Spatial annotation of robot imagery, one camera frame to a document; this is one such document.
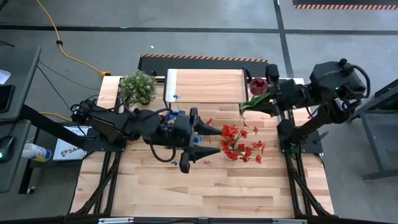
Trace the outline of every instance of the white label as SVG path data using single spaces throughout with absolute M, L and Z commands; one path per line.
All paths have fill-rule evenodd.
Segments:
M 77 127 L 68 127 L 65 126 L 64 128 L 68 129 L 69 131 L 82 136 L 83 133 Z M 87 130 L 89 127 L 81 127 L 81 130 L 87 134 Z M 55 146 L 55 152 L 53 156 L 53 160 L 55 161 L 62 161 L 62 160 L 77 160 L 82 159 L 86 155 L 86 151 L 73 146 L 64 140 L 58 139 L 57 145 Z
M 7 79 L 11 76 L 11 73 L 1 70 L 0 69 L 0 84 L 5 84 L 5 82 L 7 81 Z

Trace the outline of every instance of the wooden platform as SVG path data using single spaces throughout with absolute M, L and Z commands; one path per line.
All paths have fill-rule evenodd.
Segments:
M 246 102 L 242 69 L 174 69 L 167 72 L 166 102 L 243 103 Z
M 114 106 L 119 77 L 105 77 L 99 105 Z M 146 108 L 164 107 L 163 87 Z M 199 108 L 204 121 L 213 118 L 213 125 L 243 124 L 237 104 L 179 103 L 181 110 Z M 296 124 L 307 120 L 305 110 L 294 112 Z M 206 157 L 191 165 L 189 174 L 179 167 L 157 161 L 149 146 L 142 140 L 130 142 L 122 154 L 114 196 L 112 216 L 143 217 L 240 217 L 240 218 L 290 218 L 294 216 L 284 155 L 279 152 L 276 126 L 277 118 L 246 112 L 245 122 L 259 128 L 257 135 L 250 134 L 243 142 L 262 140 L 267 143 L 262 164 L 229 161 L 223 153 Z M 211 143 L 218 145 L 215 137 Z M 168 158 L 171 151 L 156 147 L 157 153 Z M 103 152 L 95 152 L 83 161 L 71 212 L 78 210 L 98 185 Z M 308 187 L 327 211 L 333 213 L 328 184 L 319 158 L 303 155 Z M 301 191 L 301 208 L 304 211 Z

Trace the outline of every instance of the yellow cable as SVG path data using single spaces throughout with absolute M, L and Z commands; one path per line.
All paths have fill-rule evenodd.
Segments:
M 50 113 L 50 112 L 39 112 L 39 113 L 42 114 L 42 115 L 56 116 L 56 117 L 58 117 L 58 118 L 63 119 L 64 121 L 72 122 L 71 119 L 68 119 L 68 118 L 66 118 L 66 117 L 63 117 L 63 116 L 61 116 L 61 115 L 59 115 L 59 114 L 56 114 L 56 113 Z
M 60 34 L 58 33 L 58 30 L 57 30 L 57 26 L 55 25 L 54 21 L 52 20 L 50 14 L 47 12 L 47 10 L 45 10 L 44 6 L 42 5 L 42 3 L 40 3 L 39 0 L 36 0 L 36 1 L 37 1 L 37 3 L 40 5 L 40 7 L 43 9 L 43 11 L 46 13 L 47 17 L 50 19 L 50 22 L 51 22 L 52 26 L 53 26 L 54 29 L 55 29 L 55 33 L 57 34 L 57 40 L 61 41 Z M 94 71 L 98 72 L 102 77 L 104 77 L 105 75 L 110 75 L 111 72 L 109 72 L 109 71 L 107 71 L 107 72 L 99 71 L 99 70 L 96 69 L 94 66 L 90 65 L 89 63 L 84 62 L 84 61 L 82 61 L 82 60 L 79 60 L 79 59 L 77 59 L 77 58 L 74 58 L 74 57 L 72 57 L 72 56 L 69 56 L 67 53 L 65 53 L 65 51 L 63 50 L 61 44 L 58 44 L 58 46 L 60 47 L 61 52 L 62 52 L 62 53 L 64 54 L 64 56 L 66 56 L 67 58 L 72 59 L 72 60 L 74 60 L 74 61 L 76 61 L 76 62 L 80 62 L 80 63 L 82 63 L 83 65 L 86 65 L 87 67 L 89 67 L 89 68 L 93 69 Z

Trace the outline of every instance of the computer mouse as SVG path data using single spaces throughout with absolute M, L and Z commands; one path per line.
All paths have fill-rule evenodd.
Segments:
M 0 163 L 10 161 L 14 155 L 14 137 L 4 136 L 0 139 Z

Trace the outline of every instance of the green leaf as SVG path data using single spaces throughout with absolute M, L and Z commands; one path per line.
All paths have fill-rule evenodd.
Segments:
M 240 109 L 246 110 L 248 108 L 252 108 L 253 106 L 256 106 L 259 103 L 267 103 L 267 102 L 269 102 L 269 100 L 270 100 L 269 93 L 265 93 L 261 96 L 254 97 L 253 99 L 251 99 L 251 101 L 242 103 L 240 106 Z

